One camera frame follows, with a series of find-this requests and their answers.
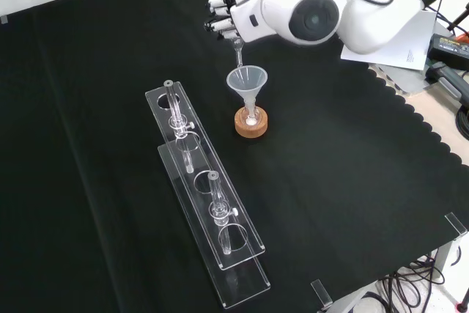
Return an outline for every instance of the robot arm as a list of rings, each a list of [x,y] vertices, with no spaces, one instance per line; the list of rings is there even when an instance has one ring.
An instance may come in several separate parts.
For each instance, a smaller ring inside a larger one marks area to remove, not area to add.
[[[384,46],[434,0],[209,0],[214,18],[206,29],[251,42],[279,34],[298,45],[317,45],[338,33],[352,51]]]

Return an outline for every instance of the table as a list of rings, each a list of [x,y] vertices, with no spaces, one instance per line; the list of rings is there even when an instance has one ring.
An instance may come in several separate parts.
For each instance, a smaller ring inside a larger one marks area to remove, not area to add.
[[[337,38],[246,46],[246,64],[270,75],[258,97],[270,127],[237,137],[240,101],[224,83],[234,55],[204,32],[203,2],[61,0],[9,16],[1,228],[24,226],[5,241],[16,248],[2,261],[16,292],[6,312],[221,310],[144,98],[168,78],[184,85],[267,249],[271,290],[233,312],[314,312],[313,280],[338,301],[454,239],[445,214],[469,224],[467,168],[366,65],[341,61]]]

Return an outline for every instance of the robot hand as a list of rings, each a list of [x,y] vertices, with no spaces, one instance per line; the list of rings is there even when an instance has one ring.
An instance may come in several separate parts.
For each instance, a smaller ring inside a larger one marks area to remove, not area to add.
[[[251,21],[252,26],[258,26],[256,24],[256,15],[250,14],[248,18],[243,18],[245,13],[241,12],[240,9],[244,8],[244,4],[254,4],[252,0],[208,0],[207,7],[210,10],[210,18],[205,21],[204,27],[209,32],[217,32],[218,39],[227,40],[240,40],[242,37],[238,31],[238,27],[242,28],[241,31],[245,32],[243,24],[245,21]],[[264,37],[265,35],[275,34],[274,31],[269,31],[268,34],[259,35],[258,37]]]

